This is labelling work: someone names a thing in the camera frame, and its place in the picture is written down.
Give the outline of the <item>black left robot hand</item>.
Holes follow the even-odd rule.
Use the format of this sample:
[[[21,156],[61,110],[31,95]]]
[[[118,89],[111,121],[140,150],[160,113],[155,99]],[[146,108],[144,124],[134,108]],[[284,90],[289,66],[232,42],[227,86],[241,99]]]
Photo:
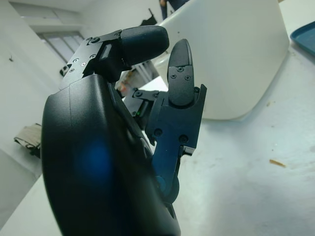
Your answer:
[[[207,91],[194,85],[189,42],[172,49],[167,91],[115,89],[123,71],[168,47],[164,27],[138,26],[88,38],[68,61],[45,103],[40,148],[62,235],[180,235],[178,172],[196,149]]]

